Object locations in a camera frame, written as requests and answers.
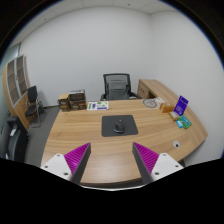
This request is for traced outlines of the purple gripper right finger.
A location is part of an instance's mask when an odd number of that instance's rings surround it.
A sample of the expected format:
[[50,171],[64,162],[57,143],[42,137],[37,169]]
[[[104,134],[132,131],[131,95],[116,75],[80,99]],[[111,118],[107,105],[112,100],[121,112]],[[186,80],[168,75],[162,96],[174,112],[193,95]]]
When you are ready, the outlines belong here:
[[133,143],[132,153],[144,184],[149,184],[183,169],[169,154],[158,154],[153,150]]

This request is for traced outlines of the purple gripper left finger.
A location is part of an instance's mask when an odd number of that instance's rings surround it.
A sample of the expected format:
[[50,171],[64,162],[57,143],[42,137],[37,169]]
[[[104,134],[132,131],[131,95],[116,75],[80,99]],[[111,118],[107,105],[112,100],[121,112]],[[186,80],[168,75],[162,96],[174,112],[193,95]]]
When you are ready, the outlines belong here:
[[42,169],[79,185],[90,154],[91,143],[86,143],[65,155],[55,154]]

